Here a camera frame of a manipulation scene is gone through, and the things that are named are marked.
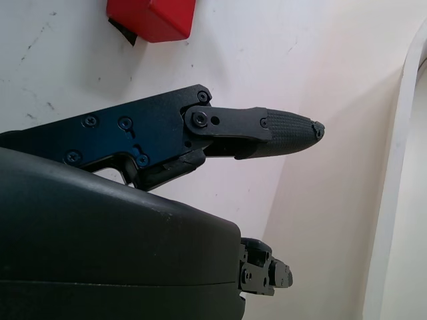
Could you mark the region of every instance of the bolt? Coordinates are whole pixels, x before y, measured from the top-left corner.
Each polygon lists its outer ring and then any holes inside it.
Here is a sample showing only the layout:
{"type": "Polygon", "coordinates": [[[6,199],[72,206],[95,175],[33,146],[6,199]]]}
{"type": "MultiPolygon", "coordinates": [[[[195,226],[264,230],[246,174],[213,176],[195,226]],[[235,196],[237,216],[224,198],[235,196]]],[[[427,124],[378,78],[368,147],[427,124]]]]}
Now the bolt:
{"type": "Polygon", "coordinates": [[[132,120],[128,117],[122,117],[119,119],[119,127],[123,130],[129,130],[132,128],[132,120]]]}
{"type": "Polygon", "coordinates": [[[205,127],[207,123],[207,115],[204,112],[195,112],[193,113],[193,122],[198,127],[205,127]]]}
{"type": "Polygon", "coordinates": [[[83,120],[83,125],[89,128],[95,127],[97,123],[98,123],[98,120],[94,115],[87,115],[83,120]]]}
{"type": "Polygon", "coordinates": [[[205,91],[200,91],[198,94],[197,94],[197,98],[199,98],[199,101],[200,102],[207,102],[207,98],[208,98],[209,96],[207,95],[207,93],[205,92],[205,91]]]}
{"type": "Polygon", "coordinates": [[[65,154],[64,160],[70,165],[76,165],[81,161],[81,153],[78,151],[68,151],[65,154]]]}
{"type": "Polygon", "coordinates": [[[267,119],[266,118],[262,118],[260,120],[260,124],[261,124],[261,127],[263,127],[264,129],[267,129],[267,119]]]}
{"type": "Polygon", "coordinates": [[[149,159],[146,155],[138,155],[136,157],[136,164],[140,167],[147,167],[149,159]]]}

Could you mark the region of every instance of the white surface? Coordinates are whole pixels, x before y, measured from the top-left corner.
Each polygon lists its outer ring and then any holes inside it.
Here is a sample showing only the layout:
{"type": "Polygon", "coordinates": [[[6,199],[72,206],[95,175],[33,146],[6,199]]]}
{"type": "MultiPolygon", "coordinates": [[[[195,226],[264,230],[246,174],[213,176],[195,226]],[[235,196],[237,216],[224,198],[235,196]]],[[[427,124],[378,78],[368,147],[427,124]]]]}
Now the white surface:
{"type": "Polygon", "coordinates": [[[427,73],[419,80],[402,168],[381,319],[427,319],[427,73]]]}
{"type": "Polygon", "coordinates": [[[362,319],[392,98],[426,16],[425,1],[331,3],[300,107],[326,134],[286,158],[264,237],[294,286],[248,297],[247,320],[362,319]]]}
{"type": "Polygon", "coordinates": [[[409,48],[397,91],[398,95],[393,103],[396,112],[392,118],[390,142],[387,144],[390,153],[385,166],[386,177],[364,304],[364,318],[369,320],[401,319],[403,316],[409,319],[425,319],[425,317],[419,317],[423,312],[422,309],[414,309],[414,307],[420,307],[420,304],[417,305],[414,301],[425,296],[425,293],[421,294],[423,289],[418,287],[418,290],[413,291],[416,298],[412,301],[411,298],[414,296],[407,294],[408,290],[412,290],[411,287],[415,285],[414,281],[419,282],[413,273],[418,270],[418,267],[413,265],[403,270],[403,266],[407,266],[409,257],[412,256],[417,260],[423,256],[421,251],[414,254],[414,244],[417,246],[420,239],[415,240],[415,234],[412,236],[409,234],[411,231],[408,230],[407,221],[422,225],[422,216],[425,212],[424,208],[417,206],[420,204],[419,197],[423,197],[420,193],[424,192],[424,184],[420,180],[414,180],[412,172],[413,170],[419,171],[419,174],[423,172],[420,163],[414,158],[421,159],[423,155],[422,142],[417,141],[422,141],[420,139],[423,138],[420,135],[422,131],[420,131],[419,121],[423,119],[423,111],[420,109],[425,109],[425,104],[421,105],[424,102],[422,90],[425,86],[422,84],[418,86],[417,99],[414,99],[414,89],[417,78],[421,75],[421,72],[418,72],[419,67],[427,56],[426,50],[427,21],[417,32],[409,48]],[[402,285],[407,286],[406,292],[405,288],[400,288],[402,285]]]}
{"type": "Polygon", "coordinates": [[[427,318],[426,58],[427,21],[411,44],[400,85],[365,319],[427,318]]]}
{"type": "MultiPolygon", "coordinates": [[[[199,0],[190,39],[138,39],[134,48],[107,22],[106,0],[0,5],[0,129],[8,131],[196,83],[211,90],[218,107],[296,112],[323,2],[199,0]]],[[[209,159],[155,193],[261,237],[283,163],[209,159]]]]}

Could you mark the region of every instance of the white wall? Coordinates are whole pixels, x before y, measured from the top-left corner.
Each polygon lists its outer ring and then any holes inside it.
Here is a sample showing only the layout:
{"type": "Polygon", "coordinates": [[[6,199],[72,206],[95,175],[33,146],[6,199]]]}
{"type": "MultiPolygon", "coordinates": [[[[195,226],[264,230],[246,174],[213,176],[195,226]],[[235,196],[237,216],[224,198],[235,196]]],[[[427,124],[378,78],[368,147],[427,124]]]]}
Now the white wall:
{"type": "Polygon", "coordinates": [[[381,319],[427,319],[427,72],[415,90],[381,319]]]}
{"type": "Polygon", "coordinates": [[[245,319],[362,318],[390,106],[427,3],[333,4],[300,106],[326,134],[287,157],[264,235],[294,286],[249,297],[245,319]]]}

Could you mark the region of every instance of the mounting hole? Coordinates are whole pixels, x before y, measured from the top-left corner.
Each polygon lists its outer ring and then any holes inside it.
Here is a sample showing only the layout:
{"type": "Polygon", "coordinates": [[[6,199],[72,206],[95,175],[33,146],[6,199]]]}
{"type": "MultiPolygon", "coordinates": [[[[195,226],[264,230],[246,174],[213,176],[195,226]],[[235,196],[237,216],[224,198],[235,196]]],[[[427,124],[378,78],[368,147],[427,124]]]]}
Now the mounting hole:
{"type": "Polygon", "coordinates": [[[218,117],[212,117],[211,118],[211,123],[213,125],[219,125],[220,124],[220,118],[218,118],[218,117]]]}
{"type": "Polygon", "coordinates": [[[205,121],[205,117],[204,117],[203,115],[198,115],[198,116],[195,118],[195,120],[196,120],[198,123],[203,123],[203,122],[205,121]]]}

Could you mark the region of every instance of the black mechanical part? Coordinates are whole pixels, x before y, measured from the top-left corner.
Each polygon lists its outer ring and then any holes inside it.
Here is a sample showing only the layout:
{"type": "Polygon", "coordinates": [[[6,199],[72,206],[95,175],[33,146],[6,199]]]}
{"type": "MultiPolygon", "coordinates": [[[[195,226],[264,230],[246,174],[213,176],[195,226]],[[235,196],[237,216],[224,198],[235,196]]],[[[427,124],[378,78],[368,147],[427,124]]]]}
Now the black mechanical part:
{"type": "Polygon", "coordinates": [[[274,288],[293,284],[289,266],[272,256],[272,250],[256,239],[242,238],[239,288],[256,295],[274,295],[274,288]]]}
{"type": "Polygon", "coordinates": [[[265,243],[142,191],[206,157],[283,155],[324,136],[299,115],[210,100],[195,85],[0,134],[0,319],[237,320],[242,291],[292,285],[265,243]],[[106,167],[137,189],[88,173],[106,167]]]}
{"type": "Polygon", "coordinates": [[[0,319],[243,317],[234,223],[3,148],[0,175],[0,319]]]}
{"type": "Polygon", "coordinates": [[[66,162],[88,172],[111,167],[123,175],[126,183],[149,191],[173,179],[172,172],[179,173],[175,176],[179,177],[195,169],[186,161],[182,162],[180,169],[168,168],[168,163],[176,165],[178,159],[191,151],[185,146],[185,141],[189,141],[193,149],[201,150],[211,143],[209,139],[202,141],[187,132],[181,116],[186,109],[201,104],[200,92],[204,92],[204,104],[209,105],[209,91],[195,85],[83,117],[4,134],[0,136],[0,147],[66,162]],[[95,125],[81,125],[88,119],[95,120],[95,125]],[[73,155],[67,155],[70,151],[78,151],[79,161],[73,161],[73,155]],[[151,172],[150,182],[143,180],[148,176],[145,172],[148,169],[151,172]],[[150,188],[145,189],[145,185],[150,185],[150,188]]]}
{"type": "Polygon", "coordinates": [[[112,167],[127,184],[149,191],[194,171],[206,157],[285,155],[324,135],[321,123],[293,113],[213,108],[210,100],[205,87],[194,85],[2,134],[0,147],[88,172],[112,167]]]}

